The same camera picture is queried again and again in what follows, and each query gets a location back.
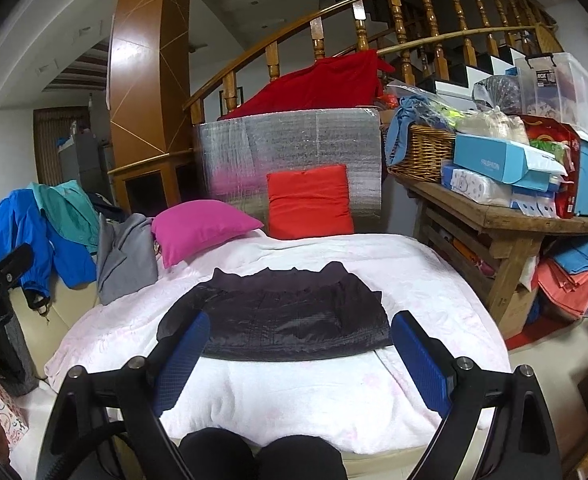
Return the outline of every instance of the bed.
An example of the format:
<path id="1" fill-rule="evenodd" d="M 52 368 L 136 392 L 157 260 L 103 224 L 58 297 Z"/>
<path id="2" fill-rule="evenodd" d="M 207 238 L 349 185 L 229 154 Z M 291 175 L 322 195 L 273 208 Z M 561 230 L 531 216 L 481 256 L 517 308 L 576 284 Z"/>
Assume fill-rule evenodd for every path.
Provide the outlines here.
<path id="1" fill-rule="evenodd" d="M 87 312 L 47 362 L 58 390 L 66 372 L 121 367 L 154 347 L 158 322 L 173 302 L 215 267 L 240 275 L 270 269 L 320 270 L 341 261 L 372 290 L 382 290 L 391 320 L 412 312 L 453 355 L 509 372 L 507 349 L 466 282 L 431 249 L 400 235 L 367 234 L 282 241 L 254 231 L 162 269 L 135 294 Z M 486 428 L 485 413 L 478 426 Z M 289 434 L 317 435 L 342 452 L 378 454 L 426 445 L 440 417 L 429 411 L 393 347 L 312 362 L 233 362 L 201 358 L 175 408 L 161 421 L 172 438 L 217 426 L 265 446 Z"/>

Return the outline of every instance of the magenta pillow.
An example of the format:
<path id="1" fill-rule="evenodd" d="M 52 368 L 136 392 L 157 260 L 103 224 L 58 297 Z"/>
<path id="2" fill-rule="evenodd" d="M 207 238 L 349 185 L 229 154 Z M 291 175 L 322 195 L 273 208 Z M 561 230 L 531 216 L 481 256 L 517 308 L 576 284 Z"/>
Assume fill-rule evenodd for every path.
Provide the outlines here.
<path id="1" fill-rule="evenodd" d="M 218 200 L 193 200 L 163 211 L 152 233 L 163 251 L 165 269 L 203 249 L 263 227 L 256 218 Z"/>

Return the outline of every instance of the orange pillow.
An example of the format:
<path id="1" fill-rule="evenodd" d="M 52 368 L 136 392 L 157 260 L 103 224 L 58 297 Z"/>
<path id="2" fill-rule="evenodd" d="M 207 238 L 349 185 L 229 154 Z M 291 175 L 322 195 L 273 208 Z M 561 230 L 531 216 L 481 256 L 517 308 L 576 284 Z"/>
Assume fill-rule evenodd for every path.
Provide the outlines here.
<path id="1" fill-rule="evenodd" d="M 344 164 L 267 175 L 269 236 L 297 240 L 354 234 Z"/>

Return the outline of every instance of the stair railing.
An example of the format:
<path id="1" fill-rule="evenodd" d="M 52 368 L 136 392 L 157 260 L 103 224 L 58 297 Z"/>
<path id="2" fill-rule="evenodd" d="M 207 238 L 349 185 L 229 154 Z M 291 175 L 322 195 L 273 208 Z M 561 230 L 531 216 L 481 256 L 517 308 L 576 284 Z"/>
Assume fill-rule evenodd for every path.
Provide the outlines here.
<path id="1" fill-rule="evenodd" d="M 554 35 L 554 20 L 534 0 L 493 0 L 500 24 L 490 22 L 483 0 L 474 0 L 476 9 L 463 9 L 463 0 L 450 0 L 458 19 L 458 30 L 446 33 L 441 33 L 440 31 L 434 0 L 421 0 L 424 9 L 423 15 L 416 11 L 414 5 L 408 5 L 403 0 L 387 0 L 391 10 L 393 27 L 368 36 L 366 28 L 367 16 L 363 1 L 343 0 L 330 7 L 313 12 L 270 35 L 241 54 L 194 92 L 185 102 L 183 110 L 189 111 L 192 124 L 205 122 L 203 101 L 221 84 L 223 86 L 222 97 L 227 111 L 234 110 L 238 106 L 236 74 L 263 53 L 266 54 L 269 80 L 274 81 L 279 78 L 281 75 L 279 44 L 305 28 L 309 28 L 311 32 L 311 47 L 314 52 L 314 59 L 326 57 L 323 20 L 348 8 L 351 8 L 353 14 L 355 39 L 357 41 L 335 55 L 342 56 L 353 51 L 368 50 L 371 43 L 376 43 L 379 56 L 398 53 L 401 59 L 399 73 L 405 83 L 408 84 L 416 84 L 413 73 L 415 68 L 411 62 L 411 53 L 414 50 L 417 51 L 417 59 L 422 65 L 423 77 L 431 74 L 429 65 L 432 64 L 437 78 L 449 80 L 448 62 L 443 48 L 444 41 L 462 38 L 464 62 L 471 66 L 477 66 L 476 51 L 471 41 L 471 36 L 473 35 L 481 34 L 485 36 L 486 52 L 492 56 L 498 56 L 496 33 L 503 36 L 505 45 L 520 48 L 525 54 L 529 54 L 536 49 L 536 45 L 532 43 L 531 39 L 535 36 L 525 34 L 525 31 L 542 27 L 545 33 L 548 32 L 552 37 Z M 472 12 L 478 13 L 482 27 L 468 28 L 468 17 Z M 394 36 L 397 44 L 382 46 L 381 41 L 383 41 L 383 38 Z M 426 47 L 429 47 L 433 53 L 433 63 L 428 62 Z"/>

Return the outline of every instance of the teal jacket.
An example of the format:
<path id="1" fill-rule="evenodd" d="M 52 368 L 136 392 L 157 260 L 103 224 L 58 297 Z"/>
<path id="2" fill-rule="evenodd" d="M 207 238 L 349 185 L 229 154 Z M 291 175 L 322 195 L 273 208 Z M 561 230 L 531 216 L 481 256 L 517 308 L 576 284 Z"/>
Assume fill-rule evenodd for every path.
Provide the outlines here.
<path id="1" fill-rule="evenodd" d="M 95 253 L 98 247 L 98 213 L 78 182 L 70 180 L 55 187 L 30 184 L 39 210 L 45 212 L 54 230 L 65 240 Z"/>

